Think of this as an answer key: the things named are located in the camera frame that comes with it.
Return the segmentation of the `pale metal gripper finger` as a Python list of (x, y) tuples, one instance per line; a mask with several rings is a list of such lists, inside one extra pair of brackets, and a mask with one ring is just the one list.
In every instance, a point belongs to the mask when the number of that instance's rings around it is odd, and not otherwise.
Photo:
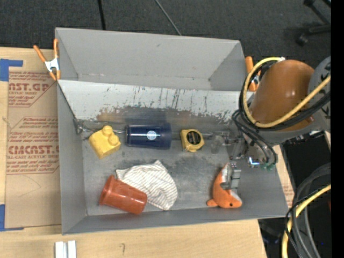
[(231, 170), (231, 188), (237, 189), (241, 177), (241, 168), (238, 167), (237, 164), (231, 164)]
[(232, 166), (227, 163), (221, 170), (221, 183), (220, 187), (223, 190), (230, 190), (232, 188)]

